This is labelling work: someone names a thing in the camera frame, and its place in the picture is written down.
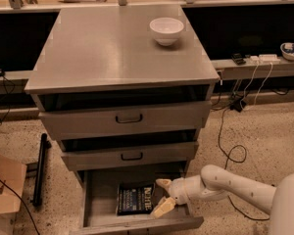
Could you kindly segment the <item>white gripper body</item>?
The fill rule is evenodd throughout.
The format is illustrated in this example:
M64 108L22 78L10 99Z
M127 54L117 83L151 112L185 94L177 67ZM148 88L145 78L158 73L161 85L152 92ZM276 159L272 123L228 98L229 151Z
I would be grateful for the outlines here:
M168 190L169 195L178 205L184 205L191 200L198 200L203 197L205 190L204 183L200 175L187 178L175 179Z

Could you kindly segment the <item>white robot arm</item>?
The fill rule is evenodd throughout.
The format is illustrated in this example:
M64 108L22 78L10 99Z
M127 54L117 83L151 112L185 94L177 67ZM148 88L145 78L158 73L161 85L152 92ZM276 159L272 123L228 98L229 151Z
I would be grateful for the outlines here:
M268 235L294 235L294 173L273 187L208 164L198 175L157 179L156 184L169 196L154 207L151 212L154 218L172 211L176 205L192 200L217 201L232 193L269 215Z

